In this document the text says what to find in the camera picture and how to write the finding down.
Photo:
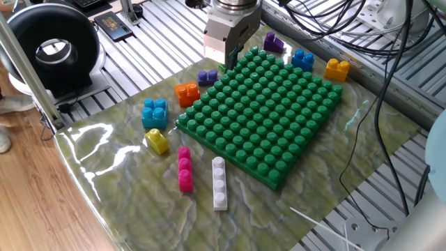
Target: orange block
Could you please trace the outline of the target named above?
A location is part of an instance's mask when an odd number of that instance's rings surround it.
[[[200,91],[198,90],[197,83],[193,81],[174,86],[174,90],[180,107],[192,106],[195,100],[200,99]]]
[[[347,61],[338,62],[337,59],[330,59],[325,69],[324,77],[346,81],[350,64]]]

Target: white block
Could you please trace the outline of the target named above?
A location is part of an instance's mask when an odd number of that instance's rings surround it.
[[[214,190],[214,211],[228,210],[226,170],[224,168],[224,159],[222,157],[216,157],[212,160],[212,184]]]

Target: smartphone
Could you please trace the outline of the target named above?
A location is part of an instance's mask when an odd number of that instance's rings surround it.
[[[111,11],[95,17],[95,21],[114,42],[133,35],[133,31]]]

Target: pink block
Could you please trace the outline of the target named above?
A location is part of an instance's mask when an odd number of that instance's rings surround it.
[[[192,173],[189,170],[182,170],[178,173],[178,184],[181,192],[193,191]]]
[[[192,160],[190,150],[183,146],[178,150],[178,185],[181,192],[193,191]]]
[[[178,172],[181,172],[183,170],[192,172],[192,163],[190,162],[190,159],[182,158],[178,161]]]
[[[186,146],[182,146],[178,150],[178,161],[182,158],[190,159],[190,150]]]

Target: green marble mat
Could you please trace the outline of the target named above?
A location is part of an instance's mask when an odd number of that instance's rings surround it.
[[[261,49],[270,28],[263,26],[245,48]],[[285,63],[299,44],[285,42]],[[314,75],[326,62],[316,57]],[[289,250],[313,227],[293,213],[292,206],[322,220],[346,193],[338,178],[353,147],[356,126],[374,95],[348,80],[336,110],[274,191],[226,162],[228,211],[214,212],[211,160],[215,154],[175,128],[185,109],[178,106],[173,86],[194,81],[209,59],[196,63],[127,100],[78,121],[56,134],[61,157],[93,212],[122,250]],[[170,150],[158,155],[144,139],[141,124],[145,98],[169,102],[169,125],[161,133]],[[419,128],[389,105],[383,105],[380,126],[387,149],[397,150]],[[194,192],[178,189],[176,150],[192,151]],[[345,174],[350,190],[384,162],[373,127],[373,112],[364,121],[356,154]]]

